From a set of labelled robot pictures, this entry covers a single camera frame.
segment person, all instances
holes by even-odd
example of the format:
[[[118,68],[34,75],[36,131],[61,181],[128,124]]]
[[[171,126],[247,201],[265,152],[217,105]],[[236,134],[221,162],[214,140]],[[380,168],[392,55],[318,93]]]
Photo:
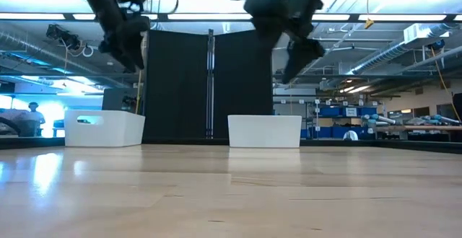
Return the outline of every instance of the person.
[[[29,104],[29,109],[30,109],[30,119],[31,120],[36,120],[40,124],[45,123],[45,117],[43,117],[43,114],[37,111],[38,108],[38,103],[36,102],[31,102]]]

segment ceiling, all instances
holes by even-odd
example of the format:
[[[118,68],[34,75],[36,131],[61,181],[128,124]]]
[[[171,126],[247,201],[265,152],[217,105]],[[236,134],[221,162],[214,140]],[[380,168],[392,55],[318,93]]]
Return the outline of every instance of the ceiling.
[[[323,0],[324,7],[321,12],[331,13],[370,13],[383,14],[444,14],[462,13],[460,0]],[[169,12],[175,6],[175,0],[148,0],[145,8],[151,12]],[[91,10],[85,0],[0,0],[0,12],[81,12],[90,13]],[[243,2],[228,0],[179,0],[177,13],[242,13]],[[58,42],[46,38],[45,32],[49,24],[57,24],[72,34],[79,36],[84,43],[90,46],[98,46],[103,38],[103,31],[95,22],[64,22],[64,21],[15,21],[0,22],[16,27],[18,30],[33,35],[38,40],[52,45],[57,51],[64,47]],[[329,54],[314,64],[306,74],[337,74],[339,63],[355,64],[364,57],[371,55],[387,44],[402,38],[403,30],[411,26],[408,24],[375,24],[368,30],[364,25],[356,24],[329,24],[319,23],[311,37],[321,41],[323,47],[331,49]],[[173,32],[187,32],[194,34],[207,34],[213,29],[214,34],[224,34],[252,30],[249,22],[159,22],[153,23],[158,30]],[[273,53],[273,71],[283,69],[288,56],[285,47],[288,37],[283,35],[275,46]],[[462,40],[458,30],[454,30],[450,38],[446,39],[446,48],[457,48]],[[405,53],[393,60],[404,66],[422,60],[420,49]],[[121,73],[123,68],[110,56],[100,54],[97,51],[89,57],[77,57],[76,61],[85,62],[96,68],[100,73]],[[126,83],[133,83],[136,77],[124,77],[115,79]],[[301,79],[298,84],[319,83],[320,79]]]

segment white plastic bin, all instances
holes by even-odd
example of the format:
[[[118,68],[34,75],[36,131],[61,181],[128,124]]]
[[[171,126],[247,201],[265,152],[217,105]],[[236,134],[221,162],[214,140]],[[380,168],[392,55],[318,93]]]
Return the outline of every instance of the white plastic bin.
[[[301,116],[228,115],[232,148],[299,148]]]
[[[66,146],[124,147],[141,144],[144,116],[124,111],[67,110]]]

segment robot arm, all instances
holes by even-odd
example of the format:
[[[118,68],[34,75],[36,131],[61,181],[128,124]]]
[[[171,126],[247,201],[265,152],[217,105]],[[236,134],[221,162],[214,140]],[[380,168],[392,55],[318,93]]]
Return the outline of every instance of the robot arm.
[[[109,53],[125,66],[126,72],[143,69],[141,56],[141,32],[150,29],[148,17],[141,16],[143,3],[146,0],[88,0],[88,4],[96,14],[105,35],[99,50]],[[118,3],[130,3],[128,8],[120,8]]]
[[[289,61],[284,69],[283,84],[289,83],[311,61],[324,55],[316,40],[308,39],[311,25],[321,0],[246,0],[244,9],[252,15],[252,23],[262,42],[273,48],[283,32],[290,36],[287,46]]]

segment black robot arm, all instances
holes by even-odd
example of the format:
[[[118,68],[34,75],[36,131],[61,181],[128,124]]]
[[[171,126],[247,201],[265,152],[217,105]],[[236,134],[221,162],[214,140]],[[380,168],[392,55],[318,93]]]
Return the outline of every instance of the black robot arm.
[[[246,0],[244,9],[252,15],[252,23],[267,47],[273,48],[283,32],[290,36],[282,83],[289,83],[306,65],[324,55],[319,42],[308,39],[313,15],[322,7],[321,0]]]
[[[105,35],[99,50],[109,53],[125,66],[126,72],[143,69],[141,55],[141,32],[150,28],[148,17],[141,16],[143,3],[146,0],[87,0],[96,14]],[[130,3],[130,7],[119,7],[118,3]]]

